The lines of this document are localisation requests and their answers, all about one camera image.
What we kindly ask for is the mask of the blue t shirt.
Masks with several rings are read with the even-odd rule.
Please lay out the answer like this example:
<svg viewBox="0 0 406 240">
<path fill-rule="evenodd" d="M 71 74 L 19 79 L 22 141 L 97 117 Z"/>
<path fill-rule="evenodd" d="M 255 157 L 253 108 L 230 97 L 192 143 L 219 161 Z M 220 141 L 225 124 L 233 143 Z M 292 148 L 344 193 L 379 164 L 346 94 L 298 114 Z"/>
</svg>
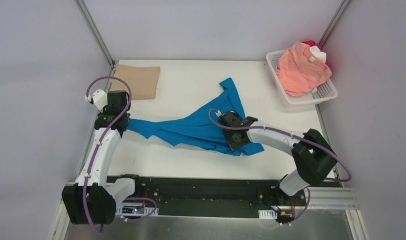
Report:
<svg viewBox="0 0 406 240">
<path fill-rule="evenodd" d="M 245 117 L 233 79 L 223 80 L 220 86 L 223 92 L 218 97 L 185 118 L 160 122 L 132 118 L 129 120 L 127 129 L 147 139 L 156 136 L 172 146 L 185 144 L 232 156 L 251 156 L 263 152 L 264 148 L 259 143 L 249 143 L 237 150 L 231 150 L 222 133 L 222 128 L 210 121 L 209 117 L 215 121 L 219 119 L 215 113 L 208 114 L 210 109 L 220 110 L 222 113 L 233 111 L 240 118 Z"/>
</svg>

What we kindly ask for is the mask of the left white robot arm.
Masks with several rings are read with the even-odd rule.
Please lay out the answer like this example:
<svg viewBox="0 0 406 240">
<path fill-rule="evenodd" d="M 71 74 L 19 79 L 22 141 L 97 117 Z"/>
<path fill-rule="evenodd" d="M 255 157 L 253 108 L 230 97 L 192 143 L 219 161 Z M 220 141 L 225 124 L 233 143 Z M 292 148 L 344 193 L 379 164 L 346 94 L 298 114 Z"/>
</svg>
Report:
<svg viewBox="0 0 406 240">
<path fill-rule="evenodd" d="M 129 93 L 123 90 L 106 93 L 98 89 L 88 100 L 99 110 L 91 150 L 75 183 L 66 185 L 61 196 L 72 224 L 108 225 L 124 199 L 138 202 L 143 197 L 143 188 L 131 178 L 120 178 L 107 185 L 114 151 L 130 120 Z"/>
</svg>

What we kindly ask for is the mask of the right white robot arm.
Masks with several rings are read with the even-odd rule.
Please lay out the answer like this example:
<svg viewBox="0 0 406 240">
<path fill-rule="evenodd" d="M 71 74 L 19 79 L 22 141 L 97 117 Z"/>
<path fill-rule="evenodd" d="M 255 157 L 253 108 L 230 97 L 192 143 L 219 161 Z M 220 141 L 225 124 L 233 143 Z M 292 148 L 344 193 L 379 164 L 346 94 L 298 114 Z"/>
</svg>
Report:
<svg viewBox="0 0 406 240">
<path fill-rule="evenodd" d="M 291 202 L 298 191 L 319 186 L 337 164 L 333 150 L 315 129 L 291 132 L 265 124 L 255 117 L 242 119 L 233 111 L 216 114 L 232 150 L 255 143 L 275 148 L 293 158 L 296 170 L 285 175 L 273 188 L 275 200 L 281 205 Z"/>
</svg>

